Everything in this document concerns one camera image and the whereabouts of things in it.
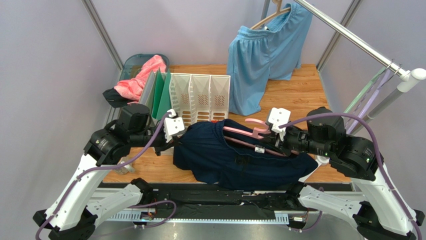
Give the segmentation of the navy blue shorts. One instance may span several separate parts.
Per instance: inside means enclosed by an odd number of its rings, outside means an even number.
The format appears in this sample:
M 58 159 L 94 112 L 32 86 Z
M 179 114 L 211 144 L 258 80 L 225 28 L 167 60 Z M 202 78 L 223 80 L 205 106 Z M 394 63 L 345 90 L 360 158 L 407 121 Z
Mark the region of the navy blue shorts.
M 275 190 L 298 182 L 319 166 L 306 153 L 281 157 L 229 141 L 227 137 L 271 149 L 252 137 L 224 131 L 224 127 L 252 132 L 232 119 L 192 124 L 173 149 L 173 164 L 192 171 L 199 182 L 230 190 Z

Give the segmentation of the pink plastic hanger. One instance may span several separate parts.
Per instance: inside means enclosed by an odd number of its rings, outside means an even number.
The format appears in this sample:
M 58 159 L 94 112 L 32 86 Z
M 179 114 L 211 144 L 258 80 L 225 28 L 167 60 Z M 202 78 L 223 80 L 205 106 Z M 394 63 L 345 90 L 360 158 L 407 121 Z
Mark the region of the pink plastic hanger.
M 289 157 L 292 155 L 298 156 L 300 154 L 298 151 L 295 150 L 282 151 L 278 149 L 278 144 L 281 142 L 281 140 L 284 140 L 286 128 L 279 128 L 279 125 L 275 122 L 264 122 L 255 118 L 246 118 L 245 122 L 258 124 L 261 126 L 261 128 L 255 127 L 251 131 L 246 131 L 239 128 L 224 126 L 223 131 L 240 134 L 259 140 L 264 144 L 268 144 L 273 149 L 268 149 L 266 147 L 261 146 L 260 144 L 251 144 L 229 136 L 225 136 L 225 139 L 230 140 L 234 143 L 244 145 L 246 147 L 254 148 L 255 151 L 258 153 L 269 153 L 279 157 Z

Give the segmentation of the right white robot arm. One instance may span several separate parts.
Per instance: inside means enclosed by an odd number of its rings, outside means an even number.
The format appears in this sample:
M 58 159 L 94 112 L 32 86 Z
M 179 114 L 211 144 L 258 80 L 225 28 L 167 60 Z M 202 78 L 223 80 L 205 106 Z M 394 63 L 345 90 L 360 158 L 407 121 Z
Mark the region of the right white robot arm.
M 378 141 L 369 125 L 362 124 L 370 138 L 347 134 L 344 118 L 350 114 L 320 107 L 308 113 L 303 121 L 307 129 L 290 121 L 290 111 L 272 108 L 266 123 L 269 141 L 290 153 L 313 154 L 329 159 L 332 168 L 342 173 L 360 189 L 364 201 L 348 200 L 297 182 L 287 193 L 305 208 L 322 211 L 349 223 L 368 240 L 420 240 L 420 226 L 425 214 L 409 207 L 393 184 Z

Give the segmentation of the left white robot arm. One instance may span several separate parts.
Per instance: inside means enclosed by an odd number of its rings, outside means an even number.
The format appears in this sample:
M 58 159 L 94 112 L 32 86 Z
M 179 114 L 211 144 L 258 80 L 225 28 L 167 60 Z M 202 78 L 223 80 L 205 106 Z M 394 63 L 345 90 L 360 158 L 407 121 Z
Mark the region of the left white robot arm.
M 160 154 L 184 131 L 184 121 L 174 109 L 154 122 L 150 108 L 143 104 L 123 107 L 117 119 L 91 135 L 77 169 L 57 200 L 33 215 L 39 227 L 36 239 L 43 230 L 49 230 L 51 240 L 87 240 L 103 222 L 125 209 L 155 206 L 154 190 L 141 178 L 103 199 L 90 199 L 109 172 L 126 166 L 122 159 L 132 148 L 140 148 L 141 153 L 154 148 Z

